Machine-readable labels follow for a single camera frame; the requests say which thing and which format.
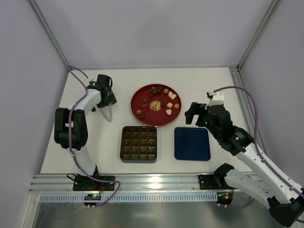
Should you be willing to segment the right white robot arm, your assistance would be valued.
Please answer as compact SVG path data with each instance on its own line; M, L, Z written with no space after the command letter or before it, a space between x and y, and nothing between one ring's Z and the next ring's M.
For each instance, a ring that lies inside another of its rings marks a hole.
M261 181L245 176L227 163L218 167L214 176L257 200L282 226L291 227L304 212L303 186L275 165L246 130L233 124L221 92L211 91L208 98L207 104L191 103L185 112L186 124L191 124L197 115L195 125L205 127L222 149L246 164Z

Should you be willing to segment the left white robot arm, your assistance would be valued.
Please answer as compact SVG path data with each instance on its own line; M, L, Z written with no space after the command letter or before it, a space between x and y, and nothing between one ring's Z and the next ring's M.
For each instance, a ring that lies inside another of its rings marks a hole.
M93 180L97 179L97 166L93 163L86 143L88 128L86 116L93 110L102 110L117 103L112 91L113 81L107 75L98 75L85 87L85 94L68 108L55 111L54 140L70 152L79 172Z

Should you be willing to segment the metal serving tongs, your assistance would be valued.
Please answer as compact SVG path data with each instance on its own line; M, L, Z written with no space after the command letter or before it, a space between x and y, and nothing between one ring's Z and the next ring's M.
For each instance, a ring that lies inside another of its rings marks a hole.
M112 106L106 106L100 109L102 115L104 118L107 120L107 122L111 123L112 122Z

